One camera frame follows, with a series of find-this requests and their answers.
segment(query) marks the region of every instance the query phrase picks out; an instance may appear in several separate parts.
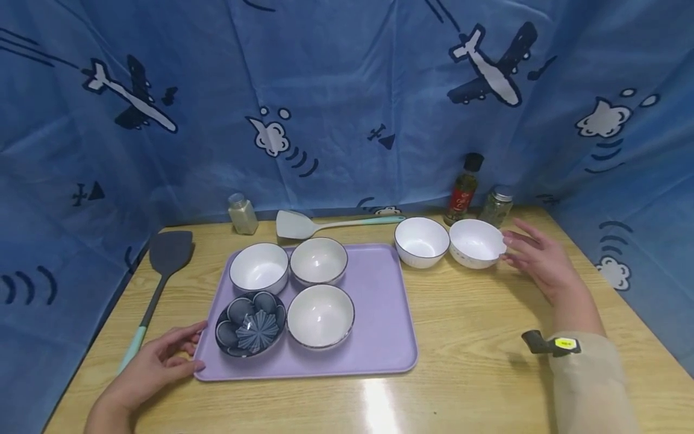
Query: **blue patterned bowl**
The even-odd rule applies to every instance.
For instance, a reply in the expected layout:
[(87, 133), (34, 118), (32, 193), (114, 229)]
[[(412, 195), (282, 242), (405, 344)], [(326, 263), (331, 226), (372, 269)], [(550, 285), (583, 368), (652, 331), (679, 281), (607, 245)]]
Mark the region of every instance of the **blue patterned bowl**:
[(285, 305), (270, 292), (242, 295), (219, 315), (217, 345), (232, 357), (256, 356), (280, 339), (286, 319)]

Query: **white bowl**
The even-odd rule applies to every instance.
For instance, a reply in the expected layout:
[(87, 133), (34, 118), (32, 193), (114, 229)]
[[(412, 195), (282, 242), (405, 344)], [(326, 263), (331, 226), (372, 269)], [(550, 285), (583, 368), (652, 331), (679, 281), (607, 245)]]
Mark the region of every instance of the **white bowl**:
[(306, 348), (321, 350), (343, 342), (354, 325), (354, 303), (332, 285), (309, 286), (289, 305), (287, 330)]
[(277, 244), (261, 242), (241, 250), (229, 266), (231, 283), (241, 291), (279, 294), (289, 278), (289, 256)]
[(450, 254), (465, 267), (491, 267), (505, 252), (504, 235), (489, 223), (463, 219), (450, 227)]
[(311, 238), (291, 253), (289, 268), (306, 286), (335, 283), (347, 269), (347, 250), (332, 238)]
[(432, 267), (446, 254), (449, 244), (446, 228), (426, 217), (410, 217), (395, 228), (398, 255), (410, 267)]

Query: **oil bottle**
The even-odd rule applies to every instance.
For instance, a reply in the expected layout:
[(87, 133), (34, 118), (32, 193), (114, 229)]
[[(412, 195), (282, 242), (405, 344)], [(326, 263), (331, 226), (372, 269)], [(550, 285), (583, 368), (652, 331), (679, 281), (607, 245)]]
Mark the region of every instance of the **oil bottle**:
[(465, 212), (468, 210), (477, 189), (477, 176), (475, 174), (480, 171), (483, 161), (484, 156), (480, 153), (470, 152), (465, 156), (465, 165), (463, 166), (465, 170), (455, 179), (448, 210), (443, 216), (443, 221), (447, 225), (451, 226), (458, 220), (465, 218)]

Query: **black clip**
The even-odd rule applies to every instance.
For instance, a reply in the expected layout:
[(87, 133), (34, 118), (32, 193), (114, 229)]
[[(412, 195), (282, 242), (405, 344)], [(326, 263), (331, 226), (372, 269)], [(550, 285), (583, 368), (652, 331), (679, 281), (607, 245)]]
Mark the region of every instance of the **black clip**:
[(556, 337), (546, 341), (539, 330), (526, 331), (520, 336), (533, 354), (552, 354), (554, 357), (562, 357), (581, 352), (581, 345), (572, 337)]

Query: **cloud print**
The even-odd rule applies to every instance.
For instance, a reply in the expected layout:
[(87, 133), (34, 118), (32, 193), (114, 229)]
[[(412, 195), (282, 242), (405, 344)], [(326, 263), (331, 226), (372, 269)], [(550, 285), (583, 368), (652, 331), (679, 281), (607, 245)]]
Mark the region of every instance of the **cloud print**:
[(383, 209), (376, 211), (374, 214), (379, 214), (379, 215), (400, 214), (400, 210), (394, 206), (387, 206)]
[(629, 277), (632, 276), (632, 272), (626, 264), (621, 264), (610, 256), (604, 256), (595, 268), (598, 269), (602, 277), (607, 279), (614, 289), (618, 291), (629, 289)]
[(593, 112), (579, 120), (576, 128), (578, 134), (583, 137), (609, 138), (622, 131), (622, 125), (632, 116), (632, 111), (628, 107), (613, 106), (604, 98), (597, 98), (597, 103)]
[(262, 121), (246, 117), (257, 131), (255, 146), (265, 149), (267, 155), (276, 157), (289, 149), (289, 139), (285, 137), (285, 128), (282, 124), (272, 122), (265, 126)]

